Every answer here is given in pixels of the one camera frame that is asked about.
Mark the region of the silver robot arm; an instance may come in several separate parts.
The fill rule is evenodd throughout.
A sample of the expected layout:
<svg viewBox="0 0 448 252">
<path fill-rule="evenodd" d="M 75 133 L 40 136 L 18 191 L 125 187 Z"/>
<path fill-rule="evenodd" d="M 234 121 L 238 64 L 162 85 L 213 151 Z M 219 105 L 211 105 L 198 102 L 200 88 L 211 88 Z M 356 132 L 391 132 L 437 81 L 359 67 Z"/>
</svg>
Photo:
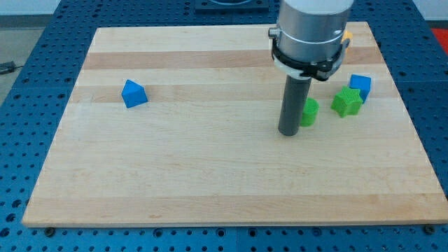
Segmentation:
<svg viewBox="0 0 448 252">
<path fill-rule="evenodd" d="M 288 76 L 326 81 L 341 66 L 343 39 L 354 0 L 281 0 L 272 39 L 274 65 Z"/>
</svg>

